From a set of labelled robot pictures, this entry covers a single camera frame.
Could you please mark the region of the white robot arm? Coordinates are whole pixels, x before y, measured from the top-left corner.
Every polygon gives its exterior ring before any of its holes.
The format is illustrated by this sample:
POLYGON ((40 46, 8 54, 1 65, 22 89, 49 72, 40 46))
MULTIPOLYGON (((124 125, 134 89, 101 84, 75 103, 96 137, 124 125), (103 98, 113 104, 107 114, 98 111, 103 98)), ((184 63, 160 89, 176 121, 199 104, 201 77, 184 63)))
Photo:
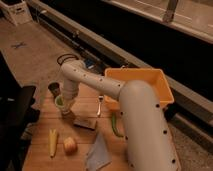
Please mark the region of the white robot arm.
POLYGON ((149 83, 124 82, 91 73, 81 60, 64 62, 61 71, 64 76, 62 94, 66 100, 74 99, 78 85, 84 83, 119 102, 133 171, 181 171, 160 100, 149 83))

